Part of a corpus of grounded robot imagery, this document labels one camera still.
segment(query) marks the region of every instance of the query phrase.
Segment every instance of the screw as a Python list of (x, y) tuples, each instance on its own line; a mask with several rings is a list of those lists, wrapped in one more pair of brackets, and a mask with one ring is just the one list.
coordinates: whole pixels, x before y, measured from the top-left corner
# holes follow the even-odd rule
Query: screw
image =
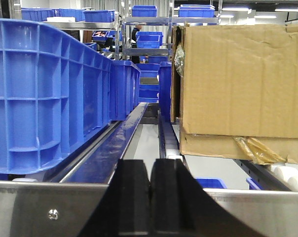
[(51, 209), (48, 212), (48, 219), (49, 220), (58, 220), (59, 212), (56, 209)]

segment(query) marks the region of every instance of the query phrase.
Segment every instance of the blue plastic crate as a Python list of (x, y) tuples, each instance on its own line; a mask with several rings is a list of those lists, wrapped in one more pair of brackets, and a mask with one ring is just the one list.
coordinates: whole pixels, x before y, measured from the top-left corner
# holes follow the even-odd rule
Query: blue plastic crate
[(22, 8), (22, 19), (29, 21), (47, 21), (47, 17), (55, 16), (53, 9)]
[(157, 98), (141, 98), (139, 97), (139, 103), (140, 102), (145, 102), (145, 103), (158, 103), (158, 99)]
[(260, 184), (258, 184), (254, 179), (247, 178), (247, 183), (249, 184), (249, 190), (263, 190)]
[(111, 67), (111, 120), (125, 120), (138, 104), (140, 70), (131, 61), (113, 61)]
[(60, 8), (60, 16), (75, 17), (75, 21), (85, 21), (83, 9)]
[[(103, 33), (105, 33), (105, 36), (95, 36), (94, 34), (96, 33), (96, 32), (103, 32)], [(108, 31), (95, 31), (95, 32), (93, 32), (93, 35), (92, 35), (92, 40), (93, 41), (106, 41), (107, 39), (108, 39)]]
[(180, 7), (179, 17), (214, 17), (215, 9), (209, 8), (190, 8), (190, 7)]
[(60, 16), (60, 9), (59, 8), (52, 8), (54, 11), (55, 15), (54, 16)]
[(159, 64), (154, 63), (138, 63), (137, 67), (140, 69), (140, 77), (142, 78), (156, 78), (160, 68)]
[(158, 100), (159, 85), (140, 84), (139, 86), (139, 102), (144, 102), (143, 98)]
[(168, 61), (168, 56), (149, 56), (148, 62), (160, 64), (161, 62)]
[(115, 10), (84, 11), (86, 22), (113, 22)]
[(138, 48), (159, 48), (160, 39), (163, 36), (137, 36), (136, 42)]
[(219, 178), (196, 178), (197, 182), (205, 189), (226, 189), (227, 186), (222, 179)]
[(53, 168), (102, 130), (111, 64), (50, 25), (0, 19), (0, 173)]
[[(113, 40), (115, 40), (115, 34), (116, 34), (116, 31), (109, 31), (108, 38), (113, 38)], [(122, 34), (121, 34), (121, 31), (119, 31), (119, 41), (121, 41), (121, 38), (122, 38)]]
[(135, 5), (131, 12), (132, 16), (157, 17), (157, 7), (154, 5)]
[(159, 39), (159, 45), (162, 46), (162, 40), (163, 40), (163, 33), (162, 32), (153, 32), (153, 31), (138, 31), (136, 32), (137, 36), (161, 36)]
[(84, 45), (88, 46), (89, 48), (93, 49), (93, 50), (96, 50), (96, 43), (84, 43)]
[(161, 62), (159, 69), (159, 105), (161, 114), (170, 121), (171, 108), (171, 62)]

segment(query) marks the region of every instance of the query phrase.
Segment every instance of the cardboard box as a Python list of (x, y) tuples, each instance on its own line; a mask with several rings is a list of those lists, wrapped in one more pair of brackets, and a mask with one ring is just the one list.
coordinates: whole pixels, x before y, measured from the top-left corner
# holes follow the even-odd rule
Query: cardboard box
[(186, 155), (249, 159), (234, 137), (254, 137), (298, 163), (298, 24), (176, 28), (171, 116)]

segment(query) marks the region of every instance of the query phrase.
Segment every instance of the floor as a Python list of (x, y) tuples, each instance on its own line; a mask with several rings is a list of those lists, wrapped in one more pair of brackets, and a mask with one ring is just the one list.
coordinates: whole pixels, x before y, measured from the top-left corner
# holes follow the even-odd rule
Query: floor
[[(233, 161), (224, 158), (185, 156), (194, 177), (221, 178), (229, 189), (249, 189), (248, 175)], [(139, 125), (124, 159), (143, 159), (148, 176), (159, 158), (158, 126)]]

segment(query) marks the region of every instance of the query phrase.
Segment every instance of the plastic bag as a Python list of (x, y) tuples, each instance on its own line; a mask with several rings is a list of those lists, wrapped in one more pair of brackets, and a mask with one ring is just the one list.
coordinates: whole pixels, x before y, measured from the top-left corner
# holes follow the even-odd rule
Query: plastic bag
[(177, 50), (175, 52), (174, 65), (178, 74), (182, 77), (184, 75), (184, 57), (185, 57), (184, 50), (181, 46), (181, 43), (179, 43)]
[(274, 164), (287, 161), (256, 138), (234, 137), (234, 140), (254, 164)]

